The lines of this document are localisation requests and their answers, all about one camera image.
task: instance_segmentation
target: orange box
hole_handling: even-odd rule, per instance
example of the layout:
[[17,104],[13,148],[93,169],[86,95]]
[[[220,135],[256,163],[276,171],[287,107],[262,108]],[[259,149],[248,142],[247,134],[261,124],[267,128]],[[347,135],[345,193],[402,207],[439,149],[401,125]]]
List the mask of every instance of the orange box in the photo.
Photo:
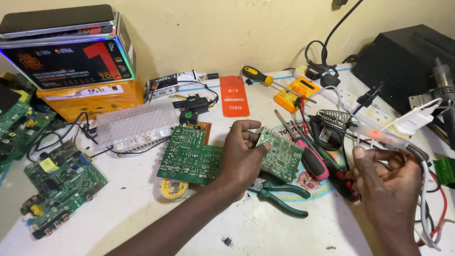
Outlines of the orange box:
[[144,86],[137,77],[130,81],[55,91],[38,89],[36,95],[72,123],[81,112],[87,112],[89,119],[95,119],[98,114],[143,104]]

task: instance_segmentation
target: hand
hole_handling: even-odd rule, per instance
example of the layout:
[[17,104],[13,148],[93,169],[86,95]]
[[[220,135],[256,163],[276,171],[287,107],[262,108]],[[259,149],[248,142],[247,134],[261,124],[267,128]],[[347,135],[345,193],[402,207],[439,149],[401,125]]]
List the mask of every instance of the hand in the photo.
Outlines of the hand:
[[250,132],[249,129],[259,127],[261,127],[259,121],[235,121],[224,142],[221,168],[214,183],[227,186],[235,198],[243,196],[257,178],[262,158],[271,148],[268,142],[254,147],[259,134]]
[[[408,151],[353,149],[355,167],[346,174],[353,179],[353,189],[362,195],[365,213],[387,244],[388,254],[400,254],[396,250],[419,251],[414,241],[415,209],[422,186],[422,170],[419,161]],[[388,167],[379,161],[388,161]]]

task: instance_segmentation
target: screwdriver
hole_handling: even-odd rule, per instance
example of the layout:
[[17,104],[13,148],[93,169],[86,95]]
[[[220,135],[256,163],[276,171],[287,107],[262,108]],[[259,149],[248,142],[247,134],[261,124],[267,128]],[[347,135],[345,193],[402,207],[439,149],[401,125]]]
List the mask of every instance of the screwdriver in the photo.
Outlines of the screwdriver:
[[283,117],[280,115],[278,110],[275,109],[275,113],[277,114],[278,118],[280,119],[283,126],[288,130],[289,135],[291,135],[292,141],[303,148],[302,153],[302,163],[305,165],[306,170],[310,171],[313,176],[318,180],[323,180],[328,178],[329,171],[325,166],[322,159],[319,155],[314,152],[299,136],[296,136]]
[[360,194],[357,191],[352,189],[354,181],[351,179],[346,179],[344,176],[344,170],[338,163],[332,159],[332,157],[314,141],[309,141],[300,129],[294,124],[293,121],[290,121],[294,129],[297,130],[299,135],[305,140],[311,148],[318,153],[318,156],[323,159],[325,166],[329,172],[329,180],[334,185],[335,189],[340,193],[342,197],[350,202],[356,202],[360,200]]
[[[272,83],[274,85],[277,85],[287,91],[290,91],[292,93],[294,93],[295,95],[297,96],[300,96],[300,97],[304,97],[304,95],[300,94],[300,93],[297,93],[285,86],[282,86],[281,84],[277,83],[277,82],[274,82],[273,81],[273,77],[269,77],[269,76],[266,76],[264,74],[262,74],[258,69],[254,68],[254,67],[251,67],[251,66],[244,66],[242,68],[242,73],[244,74],[244,76],[250,78],[250,79],[253,79],[253,80],[257,80],[257,81],[262,81],[264,82],[266,85],[271,85]],[[313,103],[317,103],[316,101],[310,99],[310,98],[305,98],[306,100],[309,100],[310,102],[313,102]]]

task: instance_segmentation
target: circuit board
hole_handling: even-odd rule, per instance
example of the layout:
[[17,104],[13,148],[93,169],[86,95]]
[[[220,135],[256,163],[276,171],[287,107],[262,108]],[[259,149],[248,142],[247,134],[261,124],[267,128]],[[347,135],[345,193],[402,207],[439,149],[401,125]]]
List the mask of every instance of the circuit board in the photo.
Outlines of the circuit board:
[[66,141],[24,172],[38,190],[20,212],[36,239],[51,235],[70,214],[107,184],[106,178],[89,162],[88,156]]
[[268,128],[262,131],[258,145],[269,142],[272,150],[262,159],[261,170],[291,183],[298,172],[303,148]]
[[221,147],[204,145],[206,132],[176,126],[166,148],[157,177],[196,184],[209,184],[221,160]]
[[3,136],[3,134],[5,134],[23,114],[31,110],[32,108],[30,105],[18,101],[8,110],[8,112],[4,114],[0,113],[0,137]]
[[14,160],[24,157],[32,141],[49,125],[56,113],[47,111],[41,113],[29,107],[26,112],[15,112],[13,122],[8,130],[0,136],[0,173],[5,170]]

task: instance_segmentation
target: yellow multimeter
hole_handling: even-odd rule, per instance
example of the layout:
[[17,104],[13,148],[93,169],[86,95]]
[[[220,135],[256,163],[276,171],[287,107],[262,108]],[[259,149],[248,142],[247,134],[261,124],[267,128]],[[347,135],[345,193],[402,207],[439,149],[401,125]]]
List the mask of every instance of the yellow multimeter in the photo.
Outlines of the yellow multimeter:
[[[319,90],[318,85],[304,77],[299,77],[297,80],[288,85],[287,88],[305,95],[306,97],[310,97]],[[298,96],[292,92],[283,89],[275,96],[274,100],[276,103],[280,104],[280,106],[294,114],[298,110],[298,107],[294,106],[297,97]]]

